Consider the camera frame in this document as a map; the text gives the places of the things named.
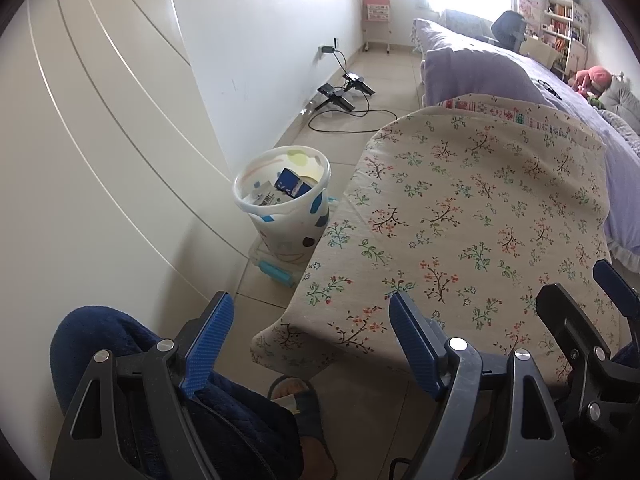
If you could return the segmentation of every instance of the pink easel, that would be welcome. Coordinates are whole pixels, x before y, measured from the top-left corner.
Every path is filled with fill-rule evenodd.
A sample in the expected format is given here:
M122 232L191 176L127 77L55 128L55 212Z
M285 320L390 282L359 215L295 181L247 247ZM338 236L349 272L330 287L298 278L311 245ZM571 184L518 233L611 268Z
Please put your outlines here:
M382 40L382 43L386 43L386 53L389 53L390 44L389 38L391 38L391 13L389 0L362 0L362 32L364 34L364 50L369 50L369 36L367 29L371 23L386 23L387 31L389 35L386 40Z

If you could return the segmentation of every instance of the blue spot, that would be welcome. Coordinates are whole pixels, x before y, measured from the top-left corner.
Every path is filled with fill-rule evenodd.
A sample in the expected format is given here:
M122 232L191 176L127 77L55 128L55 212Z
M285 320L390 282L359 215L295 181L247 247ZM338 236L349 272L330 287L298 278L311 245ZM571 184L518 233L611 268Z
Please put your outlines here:
M322 202L322 193L320 193L318 196L316 196L316 198L314 199L314 202L311 205L311 214L315 213L316 211L318 211L318 208L320 207L320 204Z
M324 227L326 223L329 221L329 212L326 212L326 215L318 217L318 221L316 222L316 227Z

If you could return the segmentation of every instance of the trash can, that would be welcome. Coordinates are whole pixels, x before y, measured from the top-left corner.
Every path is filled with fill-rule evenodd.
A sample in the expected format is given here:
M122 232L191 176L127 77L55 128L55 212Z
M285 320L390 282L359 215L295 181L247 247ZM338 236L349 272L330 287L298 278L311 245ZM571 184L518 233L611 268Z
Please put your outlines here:
M283 203L255 205L252 193L274 184L287 168L313 184L305 194ZM254 158L233 184L238 207L248 213L262 241L279 260L291 264L311 257L329 221L326 187L331 177L327 158L308 146L274 148Z

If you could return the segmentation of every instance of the white bookshelf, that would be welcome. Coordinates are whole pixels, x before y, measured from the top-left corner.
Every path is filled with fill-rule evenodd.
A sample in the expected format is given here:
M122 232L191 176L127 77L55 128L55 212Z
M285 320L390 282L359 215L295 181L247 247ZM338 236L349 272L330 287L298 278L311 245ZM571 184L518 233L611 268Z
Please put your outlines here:
M551 68L558 77L568 80L587 62L590 18L586 10L573 0L544 0L540 33L545 42L562 45L561 55Z

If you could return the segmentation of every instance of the floral pattern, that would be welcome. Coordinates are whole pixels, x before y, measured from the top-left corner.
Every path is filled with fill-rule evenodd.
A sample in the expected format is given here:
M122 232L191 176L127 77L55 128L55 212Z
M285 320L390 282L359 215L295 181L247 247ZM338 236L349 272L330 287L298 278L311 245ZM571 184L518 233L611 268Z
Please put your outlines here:
M591 278L608 258L603 146L545 107L466 95L401 118L367 144L291 304L256 362L312 376L342 352L408 365L394 292L477 349L529 349L547 381L571 370L536 315L559 282L616 350L619 316Z

